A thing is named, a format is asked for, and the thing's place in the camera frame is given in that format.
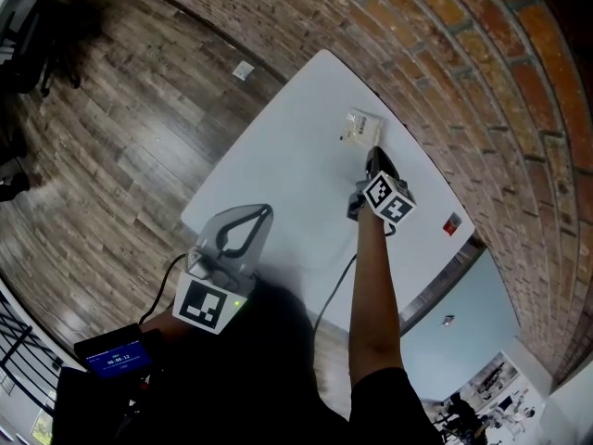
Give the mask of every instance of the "office chair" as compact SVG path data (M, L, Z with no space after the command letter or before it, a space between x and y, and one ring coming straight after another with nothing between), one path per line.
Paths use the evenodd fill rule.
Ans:
M15 43L12 59L3 65L2 79L6 81L7 90L27 94L44 72L41 94L46 97L49 77L56 69L62 70L73 88L81 85L81 78L68 58L70 20L68 6L52 3L35 7L18 32L5 28L4 38Z

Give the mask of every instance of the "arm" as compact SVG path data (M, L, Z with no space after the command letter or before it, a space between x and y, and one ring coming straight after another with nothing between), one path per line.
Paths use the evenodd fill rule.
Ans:
M384 222L366 205L359 215L359 247L350 316L348 348L352 387L375 371L403 368L399 334Z
M490 426L490 423L489 423L489 422L487 422L487 421L486 421L485 423L481 424L481 425L480 425L480 428L478 428L478 429L477 429L477 430L476 430L476 431L473 433L473 437L474 437L475 439L477 439L478 437L480 437L480 436L481 436L481 435L484 433L484 431L485 431L485 430L486 430L486 429L487 429L489 426Z

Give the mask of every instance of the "light blue wall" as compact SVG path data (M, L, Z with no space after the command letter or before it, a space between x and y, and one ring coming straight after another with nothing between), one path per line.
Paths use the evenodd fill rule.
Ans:
M448 327L441 324L455 315ZM421 398L441 401L519 333L507 290L488 251L401 339L404 367Z

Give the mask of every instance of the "person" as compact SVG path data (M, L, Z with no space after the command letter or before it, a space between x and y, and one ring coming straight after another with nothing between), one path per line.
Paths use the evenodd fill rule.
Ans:
M12 140L7 147L0 147L0 166L17 157L27 156L27 146L22 133L14 132ZM13 200L18 193L28 191L30 188L29 178L23 172L14 176L0 179L0 202Z
M522 400L519 400L515 406L512 408L511 413L504 413L500 410L500 408L495 408L490 411L490 417L492 417L496 422L502 424L511 434L512 440L515 441L515 438L519 434L516 431L516 427L518 426L519 429L525 433L525 425L523 421L533 417L536 414L536 409L533 407L525 407L521 410L521 406L523 404Z
M68 437L84 437L84 443L327 437L442 444L404 369L384 222L368 206L359 214L348 341L349 421L319 396L311 322L302 302L284 288L260 283L217 336L177 320L170 310L141 327L158 329L166 344L165 373L159 385L151 378L142 412L124 429L108 423L106 411L119 407L113 391L99 383L69 388L64 369L54 445L76 441Z
M463 440L469 443L487 444L486 429L489 421L479 417L473 407L461 398L459 392L455 392L450 398L451 404L447 412L458 417L448 421L448 430L458 430Z

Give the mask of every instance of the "wooden floor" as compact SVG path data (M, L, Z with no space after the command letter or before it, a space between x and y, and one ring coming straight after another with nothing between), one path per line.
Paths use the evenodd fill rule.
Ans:
M0 204L3 276L68 347L146 312L196 241L182 210L283 85L257 65L234 78L246 55L160 0L85 1L102 33L79 44L81 88L6 101L33 188ZM347 339L322 327L317 349L322 396L348 415Z

